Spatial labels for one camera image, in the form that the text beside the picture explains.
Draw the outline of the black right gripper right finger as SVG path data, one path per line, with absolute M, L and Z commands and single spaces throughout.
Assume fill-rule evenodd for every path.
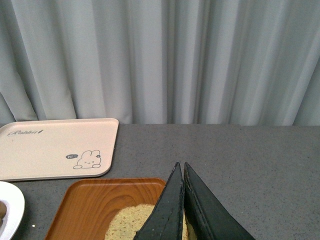
M 184 210 L 198 240 L 253 240 L 195 170 L 184 164 Z

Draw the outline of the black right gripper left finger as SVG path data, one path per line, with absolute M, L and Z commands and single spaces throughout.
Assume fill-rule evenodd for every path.
M 176 162 L 150 216 L 135 240 L 181 240 L 183 238 L 185 184 Z

